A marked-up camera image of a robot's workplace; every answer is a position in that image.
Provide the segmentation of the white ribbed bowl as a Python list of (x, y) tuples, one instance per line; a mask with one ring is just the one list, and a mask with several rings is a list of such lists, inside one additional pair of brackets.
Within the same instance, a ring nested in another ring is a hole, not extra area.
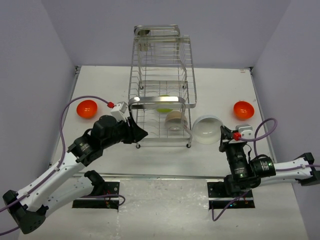
[(214, 115), (202, 115), (192, 125), (192, 136), (196, 142), (211, 145), (220, 141), (223, 122)]

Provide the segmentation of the orange plastic bowl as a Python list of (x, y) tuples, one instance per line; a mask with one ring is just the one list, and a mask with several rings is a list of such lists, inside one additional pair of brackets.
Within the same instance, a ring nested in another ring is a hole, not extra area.
[(84, 119), (93, 118), (98, 111), (98, 105), (93, 100), (84, 100), (80, 102), (76, 107), (76, 113), (79, 117)]
[(233, 113), (238, 120), (244, 121), (255, 114), (254, 107), (247, 101), (238, 101), (233, 105)]

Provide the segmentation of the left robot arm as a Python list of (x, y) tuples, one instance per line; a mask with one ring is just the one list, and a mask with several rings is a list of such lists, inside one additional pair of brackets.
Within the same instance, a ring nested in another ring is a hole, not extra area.
[(3, 196), (8, 210), (23, 234), (38, 229), (57, 209), (78, 198), (103, 198), (105, 181), (94, 170), (87, 171), (69, 188), (62, 189), (70, 177), (100, 158), (106, 148), (118, 143), (135, 144), (148, 135), (128, 117), (117, 121), (103, 115), (78, 137), (61, 159), (26, 187), (8, 190)]

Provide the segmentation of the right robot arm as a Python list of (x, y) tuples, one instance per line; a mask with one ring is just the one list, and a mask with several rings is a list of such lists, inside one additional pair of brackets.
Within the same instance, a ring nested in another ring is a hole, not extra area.
[(244, 147), (248, 142), (255, 143), (264, 138), (253, 134), (252, 126), (245, 124), (235, 130), (221, 126), (220, 133), (219, 151), (226, 154), (230, 169), (230, 174), (223, 179), (223, 191), (227, 196), (238, 197), (259, 186), (285, 181), (298, 182), (301, 186), (320, 183), (320, 167), (314, 164), (310, 152), (281, 163), (273, 162), (265, 154), (250, 159)]

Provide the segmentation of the green ribbed bowl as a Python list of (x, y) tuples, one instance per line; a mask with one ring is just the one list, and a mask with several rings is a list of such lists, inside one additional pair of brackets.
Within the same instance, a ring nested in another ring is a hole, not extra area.
[(157, 107), (155, 110), (160, 114), (170, 113), (173, 110), (171, 107), (168, 107), (170, 104), (171, 102), (161, 103), (160, 107)]

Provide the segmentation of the beige ceramic bowl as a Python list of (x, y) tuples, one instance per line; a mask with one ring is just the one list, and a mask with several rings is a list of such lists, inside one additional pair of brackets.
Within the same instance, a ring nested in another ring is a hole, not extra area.
[(164, 126), (169, 131), (179, 131), (187, 125), (187, 118), (180, 111), (176, 110), (173, 110), (169, 114), (167, 114), (164, 121)]

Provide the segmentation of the perforated metal cutlery holder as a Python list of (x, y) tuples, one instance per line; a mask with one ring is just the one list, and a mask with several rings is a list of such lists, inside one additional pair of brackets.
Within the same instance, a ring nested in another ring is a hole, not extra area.
[(142, 29), (137, 32), (138, 48), (141, 52), (146, 52), (149, 48), (148, 38), (150, 35), (149, 29)]

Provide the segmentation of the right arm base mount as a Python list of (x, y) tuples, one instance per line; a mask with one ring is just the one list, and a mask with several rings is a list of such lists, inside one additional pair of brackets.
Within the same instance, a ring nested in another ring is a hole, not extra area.
[[(222, 180), (207, 180), (208, 206), (211, 210), (223, 210), (224, 207), (233, 199), (244, 192), (228, 194)], [(228, 206), (228, 209), (254, 209), (255, 202), (252, 191), (250, 190), (244, 197), (236, 200)]]

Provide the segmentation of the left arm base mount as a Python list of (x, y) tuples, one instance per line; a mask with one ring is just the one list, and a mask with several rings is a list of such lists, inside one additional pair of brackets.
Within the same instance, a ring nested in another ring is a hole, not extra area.
[(118, 210), (123, 200), (118, 196), (120, 193), (119, 181), (105, 181), (96, 171), (90, 170), (84, 173), (93, 186), (89, 196), (116, 195), (113, 197), (78, 198), (72, 202), (73, 209), (113, 209)]

